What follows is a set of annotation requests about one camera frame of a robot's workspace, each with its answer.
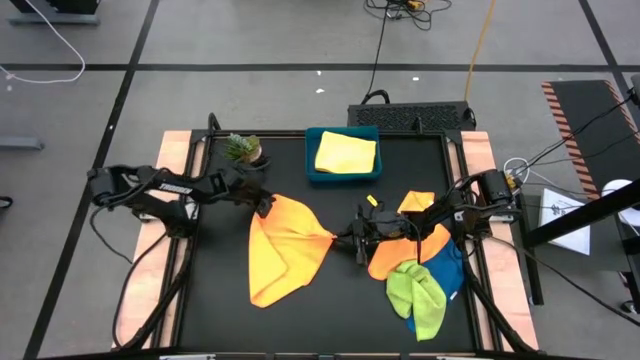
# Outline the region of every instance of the teal container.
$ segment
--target teal container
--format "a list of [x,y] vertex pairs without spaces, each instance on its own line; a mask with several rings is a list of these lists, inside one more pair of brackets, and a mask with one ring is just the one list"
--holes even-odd
[[[315,160],[322,133],[330,131],[336,134],[347,135],[364,140],[376,142],[376,157],[373,162],[373,171],[366,174],[331,174],[316,171]],[[304,135],[305,144],[305,168],[309,180],[313,182],[339,182],[356,180],[375,180],[382,172],[382,157],[380,156],[380,137],[378,128],[375,126],[355,126],[355,127],[333,127],[333,128],[308,128]]]

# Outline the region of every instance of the white cable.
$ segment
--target white cable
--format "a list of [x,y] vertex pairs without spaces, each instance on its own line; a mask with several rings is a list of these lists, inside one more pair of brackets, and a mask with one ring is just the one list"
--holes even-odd
[[38,13],[38,15],[40,15],[42,20],[44,20],[44,22],[46,22],[47,25],[49,25],[51,30],[53,30],[53,32],[58,36],[58,38],[60,38],[60,40],[62,40],[62,42],[64,42],[69,47],[69,49],[71,49],[74,53],[76,53],[76,55],[78,55],[78,58],[82,62],[82,68],[80,69],[80,72],[76,76],[74,76],[73,78],[71,78],[71,79],[61,79],[61,80],[29,80],[29,79],[24,79],[24,78],[21,78],[21,77],[15,75],[15,74],[12,74],[12,73],[8,72],[4,67],[2,67],[2,65],[0,65],[0,70],[2,70],[2,72],[7,74],[7,80],[16,79],[18,81],[26,82],[26,83],[29,83],[29,84],[56,84],[56,83],[74,82],[74,81],[78,80],[78,78],[80,76],[82,76],[82,73],[84,73],[84,69],[86,67],[86,64],[84,62],[84,58],[82,58],[82,55],[80,55],[80,53],[73,46],[71,46],[71,44],[69,44],[67,39],[65,39],[62,35],[60,35],[60,33],[53,27],[53,25],[51,25],[49,20],[40,12],[40,10],[38,10],[29,0],[24,0],[24,1],[27,4],[29,4],[29,6],[31,6],[31,8],[36,13]]
[[512,169],[508,169],[508,170],[513,170],[514,171],[513,176],[518,176],[518,175],[520,175],[522,173],[522,171],[520,171],[518,173],[515,173],[515,170],[524,167],[523,171],[526,171],[527,174],[524,176],[524,180],[522,180],[522,183],[523,184],[526,183],[527,180],[529,179],[529,173],[531,172],[531,168],[529,167],[529,162],[527,161],[527,159],[524,159],[524,158],[519,158],[519,157],[511,158],[511,159],[507,160],[504,163],[504,165],[502,166],[502,171],[504,171],[505,174],[508,173],[507,165],[509,165],[509,163],[512,162],[512,161],[522,161],[524,166],[521,165],[521,166],[518,166],[518,167],[515,167],[515,168],[512,168]]
[[535,172],[535,171],[531,170],[531,173],[532,173],[533,175],[535,175],[535,176],[539,177],[540,179],[542,179],[542,180],[544,180],[544,181],[548,182],[549,184],[551,184],[551,185],[553,185],[553,186],[555,186],[555,187],[557,187],[557,188],[562,189],[562,186],[560,186],[560,185],[558,185],[558,184],[554,183],[553,181],[551,181],[551,180],[547,179],[546,177],[544,177],[544,176],[542,176],[542,175],[538,174],[537,172]]

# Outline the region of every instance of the black tray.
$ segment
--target black tray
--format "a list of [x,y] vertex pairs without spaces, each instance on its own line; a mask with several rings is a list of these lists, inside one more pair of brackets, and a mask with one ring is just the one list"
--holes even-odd
[[[260,136],[265,154],[272,159],[264,187],[306,204],[334,233],[344,229],[353,218],[355,205],[364,204],[369,194],[395,209],[409,190],[442,194],[453,183],[446,138],[441,133],[381,133],[384,171],[377,181],[322,186],[306,178],[304,132],[262,132]],[[211,148],[207,173],[225,164],[220,155],[222,141],[213,140]],[[393,311],[385,283],[372,279],[353,256],[333,250],[309,286],[266,309],[251,305],[251,217],[252,211],[243,205],[202,207],[174,345],[209,352],[320,354],[469,352],[478,348],[470,291],[463,289],[448,305],[436,338],[417,342]]]

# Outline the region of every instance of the small potted plant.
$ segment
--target small potted plant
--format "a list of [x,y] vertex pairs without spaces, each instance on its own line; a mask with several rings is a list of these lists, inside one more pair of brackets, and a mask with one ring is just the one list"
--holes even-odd
[[238,134],[229,135],[225,157],[235,163],[253,167],[259,167],[266,162],[266,158],[262,155],[260,139],[255,135],[248,137],[242,137]]

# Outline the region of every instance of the orange cloth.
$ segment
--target orange cloth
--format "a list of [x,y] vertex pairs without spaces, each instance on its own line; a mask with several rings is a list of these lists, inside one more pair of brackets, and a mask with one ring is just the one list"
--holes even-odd
[[[398,208],[401,211],[423,211],[433,204],[434,194],[417,191],[409,191],[402,204]],[[420,260],[427,261],[434,257],[447,244],[451,234],[442,225],[438,224],[431,235],[422,240],[420,248]],[[383,241],[378,245],[376,253],[369,263],[369,275],[376,280],[385,280],[401,263],[417,259],[418,249],[415,241],[400,239],[395,241]]]
[[309,285],[334,237],[306,205],[274,197],[269,215],[254,214],[249,231],[249,295],[261,308]]

